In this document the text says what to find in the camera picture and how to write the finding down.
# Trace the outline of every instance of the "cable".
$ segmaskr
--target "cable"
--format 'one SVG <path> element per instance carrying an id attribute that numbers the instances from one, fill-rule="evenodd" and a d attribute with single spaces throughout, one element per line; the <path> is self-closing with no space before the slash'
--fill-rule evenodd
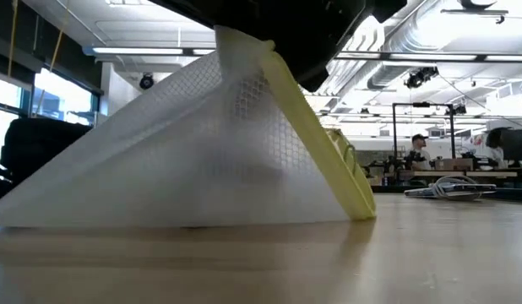
<path id="1" fill-rule="evenodd" d="M 482 193 L 472 193 L 466 195 L 448 195 L 444 187 L 450 185 L 476 185 L 477 182 L 467 176 L 444 176 L 439 178 L 435 183 L 430 184 L 433 194 L 436 198 L 443 198 L 455 201 L 472 201 L 481 197 Z"/>
<path id="2" fill-rule="evenodd" d="M 450 85 L 453 89 L 455 89 L 457 92 L 459 92 L 460 94 L 462 94 L 464 97 L 466 97 L 467 99 L 473 101 L 474 103 L 476 103 L 478 106 L 480 106 L 481 108 L 487 110 L 487 111 L 490 111 L 490 109 L 488 109 L 487 107 L 485 107 L 481 102 L 477 101 L 477 100 L 474 100 L 473 98 L 469 97 L 466 93 L 462 92 L 460 89 L 458 89 L 453 83 L 451 83 L 450 81 L 448 81 L 445 77 L 443 77 L 441 74 L 438 75 L 441 79 L 443 79 L 448 85 Z M 519 122 L 515 122 L 514 120 L 510 119 L 510 118 L 506 118 L 506 117 L 503 117 L 503 116 L 500 116 L 502 119 L 508 121 L 508 122 L 511 122 L 515 125 L 518 125 L 518 126 L 521 126 L 522 127 L 522 124 L 519 123 Z"/>
<path id="3" fill-rule="evenodd" d="M 14 64 L 14 48 L 15 48 L 15 31 L 17 30 L 17 12 L 19 6 L 19 0 L 13 0 L 14 6 L 14 21 L 11 26 L 11 41 L 9 43 L 9 55 L 8 55 L 8 78 L 11 78 L 11 70 Z"/>
<path id="4" fill-rule="evenodd" d="M 52 68 L 55 65 L 55 61 L 57 60 L 58 48 L 60 47 L 60 42 L 62 41 L 64 28 L 68 24 L 68 20 L 69 20 L 69 9 L 68 9 L 69 8 L 69 3 L 70 3 L 70 0 L 68 0 L 68 2 L 66 3 L 66 13 L 65 13 L 64 18 L 63 18 L 63 23 L 62 23 L 62 27 L 60 28 L 60 33 L 58 33 L 58 40 L 57 40 L 57 44 L 55 45 L 55 51 L 52 54 L 51 66 L 49 67 L 49 73 L 52 73 Z M 44 94 L 45 94 L 45 88 L 41 91 L 40 100 L 38 101 L 38 106 L 35 109 L 34 117 L 37 117 L 38 113 L 40 113 L 41 103 L 43 102 L 43 95 Z"/>

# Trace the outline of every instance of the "black frame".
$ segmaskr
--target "black frame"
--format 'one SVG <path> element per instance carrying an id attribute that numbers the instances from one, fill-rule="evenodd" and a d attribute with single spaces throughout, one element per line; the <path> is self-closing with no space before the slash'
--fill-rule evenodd
<path id="1" fill-rule="evenodd" d="M 449 109 L 449 120 L 450 120 L 450 146 L 452 150 L 453 159 L 456 158 L 456 150 L 454 143 L 454 106 L 452 104 L 433 104 L 424 102 L 395 102 L 393 103 L 393 137 L 394 137 L 394 159 L 398 158 L 398 139 L 396 138 L 396 106 L 412 106 L 412 107 L 430 107 L 430 106 L 446 106 Z"/>

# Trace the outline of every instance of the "translucent mesh fabric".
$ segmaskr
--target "translucent mesh fabric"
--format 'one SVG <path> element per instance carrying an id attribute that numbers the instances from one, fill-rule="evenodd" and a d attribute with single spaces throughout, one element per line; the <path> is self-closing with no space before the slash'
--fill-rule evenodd
<path id="1" fill-rule="evenodd" d="M 271 50 L 241 39 L 250 52 L 241 41 L 218 41 L 217 52 L 162 80 L 64 150 L 0 200 L 0 225 L 347 220 L 257 64 Z"/>

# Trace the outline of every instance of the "person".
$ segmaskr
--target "person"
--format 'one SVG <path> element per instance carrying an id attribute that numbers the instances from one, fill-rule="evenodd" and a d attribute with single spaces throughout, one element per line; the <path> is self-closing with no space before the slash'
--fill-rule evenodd
<path id="1" fill-rule="evenodd" d="M 430 155 L 423 148 L 427 146 L 427 137 L 422 136 L 422 134 L 416 134 L 411 138 L 411 143 L 413 144 L 413 152 L 420 154 L 421 158 L 424 158 L 423 161 L 413 161 L 412 169 L 413 170 L 431 170 L 430 166 Z"/>
<path id="2" fill-rule="evenodd" d="M 507 169 L 507 162 L 503 156 L 503 142 L 501 133 L 505 128 L 495 128 L 487 136 L 486 146 L 489 148 L 489 157 L 498 163 L 495 169 Z"/>

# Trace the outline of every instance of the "cap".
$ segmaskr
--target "cap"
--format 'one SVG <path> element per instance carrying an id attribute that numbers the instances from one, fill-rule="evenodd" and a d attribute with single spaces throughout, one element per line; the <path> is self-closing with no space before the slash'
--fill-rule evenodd
<path id="1" fill-rule="evenodd" d="M 425 140 L 427 138 L 428 138 L 428 136 L 422 136 L 422 134 L 416 134 L 416 135 L 413 135 L 413 137 L 411 138 L 411 142 L 415 143 L 415 141 L 418 139 Z"/>

